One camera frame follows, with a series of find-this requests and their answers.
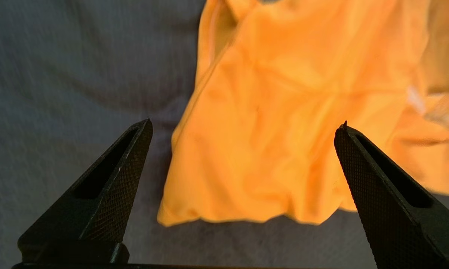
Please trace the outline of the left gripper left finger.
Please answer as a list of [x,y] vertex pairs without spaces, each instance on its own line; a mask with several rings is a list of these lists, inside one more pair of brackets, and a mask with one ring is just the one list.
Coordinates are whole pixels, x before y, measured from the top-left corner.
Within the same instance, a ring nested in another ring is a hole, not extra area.
[[126,264],[123,244],[153,125],[130,126],[19,238],[23,264]]

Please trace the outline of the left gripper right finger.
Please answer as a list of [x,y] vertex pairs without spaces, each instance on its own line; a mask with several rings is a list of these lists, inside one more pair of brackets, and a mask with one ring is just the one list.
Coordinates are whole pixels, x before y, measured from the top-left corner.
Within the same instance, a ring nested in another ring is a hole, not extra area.
[[379,269],[449,269],[449,209],[358,130],[334,148]]

